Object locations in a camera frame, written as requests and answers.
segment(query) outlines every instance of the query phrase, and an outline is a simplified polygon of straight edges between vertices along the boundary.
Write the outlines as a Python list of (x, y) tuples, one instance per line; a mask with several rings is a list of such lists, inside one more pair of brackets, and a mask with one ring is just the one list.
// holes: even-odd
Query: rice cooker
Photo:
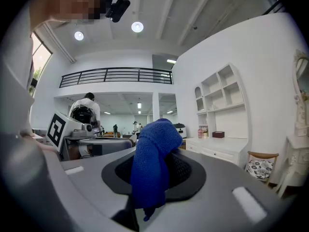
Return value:
[(178, 123), (178, 124), (174, 124), (173, 126), (176, 128), (176, 130), (179, 132), (182, 138), (187, 137), (187, 131), (185, 129), (184, 124)]

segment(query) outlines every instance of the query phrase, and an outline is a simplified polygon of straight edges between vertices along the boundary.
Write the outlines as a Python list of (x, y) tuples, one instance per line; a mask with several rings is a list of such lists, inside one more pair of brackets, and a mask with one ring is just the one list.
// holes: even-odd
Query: person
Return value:
[(87, 93), (85, 97), (81, 100), (78, 100), (73, 103), (69, 116), (73, 117), (73, 111), (80, 107), (80, 106), (85, 106), (89, 108), (92, 111), (92, 114), (94, 117), (91, 118), (90, 124), (94, 123), (96, 126), (98, 126), (100, 130), (100, 134), (102, 134), (102, 128), (101, 128), (101, 122), (100, 122), (100, 107), (97, 103), (94, 102), (95, 96), (93, 93)]
[[(32, 81), (34, 67), (32, 62), (32, 32), (47, 21), (70, 21), (72, 19), (91, 19), (102, 12), (105, 0), (30, 0), (11, 24), (0, 46), (0, 99), (6, 100), (0, 112), (0, 121), (7, 127), (0, 132), (19, 134), (23, 139), (32, 141), (41, 149), (54, 150), (32, 138), (33, 133), (29, 122), (30, 107), (34, 99), (28, 89)], [(15, 106), (15, 99), (23, 103)], [(11, 123), (7, 114), (18, 115), (18, 123)]]
[(134, 125), (134, 131), (133, 132), (136, 133), (136, 136), (137, 136), (137, 139), (138, 139), (140, 137), (140, 125), (136, 121), (134, 121), (133, 125)]
[(114, 126), (113, 126), (113, 129), (114, 129), (114, 137), (117, 137), (118, 126), (117, 126), (117, 125), (114, 125)]

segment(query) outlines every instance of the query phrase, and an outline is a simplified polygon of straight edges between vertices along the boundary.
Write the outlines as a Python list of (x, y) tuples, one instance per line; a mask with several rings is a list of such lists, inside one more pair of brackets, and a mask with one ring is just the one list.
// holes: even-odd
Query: shelving unit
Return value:
[(235, 66), (228, 64), (206, 78), (196, 87), (195, 95), (199, 129), (208, 127), (210, 137), (218, 129), (226, 137), (248, 137), (248, 99)]

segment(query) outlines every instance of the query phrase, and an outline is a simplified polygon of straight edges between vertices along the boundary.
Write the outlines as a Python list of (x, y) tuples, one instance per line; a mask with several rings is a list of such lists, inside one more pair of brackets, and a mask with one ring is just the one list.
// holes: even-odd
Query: blue cloth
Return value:
[(183, 142), (168, 119), (159, 119), (140, 132), (131, 171), (132, 196), (135, 209), (143, 208), (144, 221), (155, 209), (165, 204), (169, 188), (169, 170), (165, 157)]

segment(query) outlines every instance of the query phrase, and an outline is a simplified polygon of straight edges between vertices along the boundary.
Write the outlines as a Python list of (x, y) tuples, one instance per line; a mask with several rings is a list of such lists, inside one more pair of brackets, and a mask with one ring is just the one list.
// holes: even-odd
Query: balcony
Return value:
[(172, 72), (149, 68), (102, 68), (62, 76), (60, 88), (102, 82), (173, 84)]

